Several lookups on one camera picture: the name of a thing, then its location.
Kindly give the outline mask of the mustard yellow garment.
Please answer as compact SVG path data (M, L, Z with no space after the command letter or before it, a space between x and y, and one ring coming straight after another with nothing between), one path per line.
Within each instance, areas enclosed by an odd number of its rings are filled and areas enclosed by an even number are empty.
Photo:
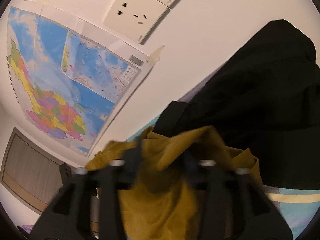
M225 145L205 126L173 137L142 132L142 161L137 179L119 193L124 230L130 239L196 239L200 232L204 191L195 190L182 171L181 157L212 159L227 171L247 168L262 185L259 161L250 150Z

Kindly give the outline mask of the grey framed panel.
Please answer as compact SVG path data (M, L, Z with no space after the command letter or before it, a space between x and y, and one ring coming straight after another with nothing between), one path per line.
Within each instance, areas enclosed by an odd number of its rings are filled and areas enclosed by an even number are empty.
M63 164L15 127L2 159L1 184L40 215L63 186Z

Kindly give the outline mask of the colourful wall map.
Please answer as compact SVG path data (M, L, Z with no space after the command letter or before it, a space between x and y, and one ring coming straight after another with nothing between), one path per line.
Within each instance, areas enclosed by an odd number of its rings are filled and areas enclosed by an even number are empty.
M83 156L153 67L140 51L73 15L22 5L9 9L7 63L25 118Z

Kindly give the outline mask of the black garment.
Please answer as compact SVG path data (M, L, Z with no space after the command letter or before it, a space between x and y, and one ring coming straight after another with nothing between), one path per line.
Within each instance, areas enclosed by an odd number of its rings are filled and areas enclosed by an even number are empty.
M269 22L188 102L173 101L154 131L173 137L212 126L259 160L266 186L319 189L319 66L313 42L286 20Z

